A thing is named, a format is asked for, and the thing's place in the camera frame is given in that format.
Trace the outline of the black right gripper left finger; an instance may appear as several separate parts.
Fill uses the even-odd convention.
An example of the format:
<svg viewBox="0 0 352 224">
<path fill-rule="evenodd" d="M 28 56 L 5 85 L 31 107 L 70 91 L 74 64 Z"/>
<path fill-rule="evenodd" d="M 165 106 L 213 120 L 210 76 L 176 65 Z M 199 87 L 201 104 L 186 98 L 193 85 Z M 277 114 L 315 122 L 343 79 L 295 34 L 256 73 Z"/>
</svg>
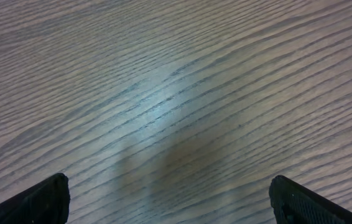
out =
<svg viewBox="0 0 352 224">
<path fill-rule="evenodd" d="M 65 224 L 69 206 L 68 177 L 57 173 L 0 203 L 0 224 Z"/>
</svg>

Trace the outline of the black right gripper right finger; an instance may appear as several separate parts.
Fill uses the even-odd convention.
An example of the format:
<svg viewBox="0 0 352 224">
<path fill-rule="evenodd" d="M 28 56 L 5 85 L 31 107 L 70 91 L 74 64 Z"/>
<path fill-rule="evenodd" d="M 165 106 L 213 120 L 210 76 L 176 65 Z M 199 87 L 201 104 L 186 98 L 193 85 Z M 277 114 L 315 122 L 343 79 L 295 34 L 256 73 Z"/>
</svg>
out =
<svg viewBox="0 0 352 224">
<path fill-rule="evenodd" d="M 272 179 L 269 197 L 277 224 L 352 224 L 352 212 L 283 175 Z"/>
</svg>

